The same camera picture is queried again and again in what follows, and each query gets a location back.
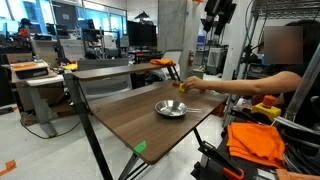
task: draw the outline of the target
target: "wooden table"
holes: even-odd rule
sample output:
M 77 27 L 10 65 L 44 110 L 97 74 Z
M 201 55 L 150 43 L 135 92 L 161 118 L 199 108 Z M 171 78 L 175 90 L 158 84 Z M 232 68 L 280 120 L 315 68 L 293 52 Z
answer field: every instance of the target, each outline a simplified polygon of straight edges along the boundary
M 161 82 L 85 104 L 81 101 L 78 84 L 75 82 L 161 68 L 164 68 L 164 66 L 138 64 L 129 67 L 106 68 L 65 75 L 64 78 L 70 90 L 72 101 L 79 113 L 89 143 L 105 179 L 112 178 L 112 176 L 87 117 L 86 105 L 97 119 L 132 151 L 141 142 L 146 143 L 146 147 L 141 153 L 133 153 L 119 177 L 122 180 L 127 179 L 145 164 L 148 166 L 157 163 L 191 131 L 195 132 L 197 140 L 201 143 L 196 127 L 218 105 L 226 100 L 226 96 L 214 96 L 210 91 L 205 94 L 200 94 L 198 91 L 182 93 L 179 88 L 172 86 L 171 82 Z M 185 103 L 190 108 L 203 109 L 204 113 L 187 113 L 181 118 L 167 119 L 157 114 L 154 109 L 156 103 L 161 100 L 177 100 Z M 139 158 L 144 163 L 130 173 Z

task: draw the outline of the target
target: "floor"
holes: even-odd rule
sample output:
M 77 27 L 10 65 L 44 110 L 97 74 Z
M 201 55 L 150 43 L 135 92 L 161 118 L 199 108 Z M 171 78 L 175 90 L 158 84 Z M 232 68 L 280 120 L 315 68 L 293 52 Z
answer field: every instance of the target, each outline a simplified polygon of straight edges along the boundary
M 102 179 L 81 124 L 69 134 L 46 140 L 30 134 L 19 120 L 20 114 L 17 111 L 0 116 L 0 171 L 5 169 L 5 162 L 14 159 L 17 164 L 16 169 L 0 179 Z M 91 121 L 112 175 L 117 179 L 131 151 L 94 117 L 91 117 Z M 71 116 L 54 120 L 52 124 L 60 134 L 77 122 L 78 117 Z M 202 139 L 218 146 L 222 140 L 221 125 L 220 118 L 209 116 L 198 127 Z M 29 128 L 46 136 L 37 124 Z M 158 164 L 147 168 L 136 179 L 194 179 L 190 172 L 193 164 L 201 157 L 197 148 L 196 138 L 190 133 Z

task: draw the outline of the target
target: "metal shelf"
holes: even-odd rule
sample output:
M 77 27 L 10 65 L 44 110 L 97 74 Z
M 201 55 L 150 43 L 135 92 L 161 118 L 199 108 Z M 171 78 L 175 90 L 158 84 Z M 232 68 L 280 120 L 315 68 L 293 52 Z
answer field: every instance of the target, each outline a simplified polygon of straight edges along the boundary
M 313 19 L 320 10 L 319 0 L 256 0 L 252 11 L 259 13 L 259 18 L 268 19 Z

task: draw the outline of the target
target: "metal table frame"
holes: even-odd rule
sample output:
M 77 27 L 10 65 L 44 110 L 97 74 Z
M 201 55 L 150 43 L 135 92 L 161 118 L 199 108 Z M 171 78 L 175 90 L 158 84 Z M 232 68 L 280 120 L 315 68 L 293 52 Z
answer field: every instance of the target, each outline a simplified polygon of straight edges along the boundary
M 169 74 L 170 74 L 172 80 L 176 80 L 176 77 L 180 80 L 180 77 L 179 77 L 175 67 L 174 66 L 171 66 L 171 67 L 167 67 L 167 69 L 169 71 Z M 89 104 L 88 104 L 87 100 L 84 98 L 84 95 L 82 93 L 79 79 L 77 77 L 75 77 L 73 74 L 64 74 L 63 76 L 65 79 L 65 83 L 69 89 L 71 99 L 73 101 L 76 113 L 79 115 L 79 118 L 82 122 L 83 129 L 86 133 L 89 144 L 91 146 L 93 154 L 94 154 L 96 161 L 98 163 L 102 177 L 104 179 L 113 179 L 112 174 L 110 172 L 110 169 L 108 167 L 107 161 L 103 155 L 102 149 L 101 149 L 100 144 L 98 142 L 97 136 L 92 128 L 92 124 L 91 124 L 90 119 L 88 117 L 88 112 L 90 112 L 90 107 L 89 107 Z M 197 129 L 194 128 L 193 132 L 195 133 L 197 141 L 199 142 L 199 145 L 200 145 L 202 143 L 202 140 L 200 138 L 200 135 L 199 135 Z M 135 174 L 131 178 L 131 179 L 134 179 L 149 166 L 148 164 L 143 162 L 138 167 L 133 169 L 133 167 L 137 163 L 138 159 L 139 159 L 139 157 L 133 152 L 127 165 L 125 166 L 124 170 L 122 171 L 122 173 L 119 177 L 119 180 L 128 179 L 129 177 L 131 177 Z

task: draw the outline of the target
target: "hand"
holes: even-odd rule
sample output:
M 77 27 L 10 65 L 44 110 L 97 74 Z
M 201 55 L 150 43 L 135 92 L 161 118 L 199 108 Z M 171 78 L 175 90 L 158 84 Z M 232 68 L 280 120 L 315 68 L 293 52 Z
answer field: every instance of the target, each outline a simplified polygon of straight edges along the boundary
M 199 90 L 205 90 L 206 89 L 206 82 L 198 77 L 189 77 L 184 83 L 183 87 L 185 90 L 190 89 L 199 89 Z

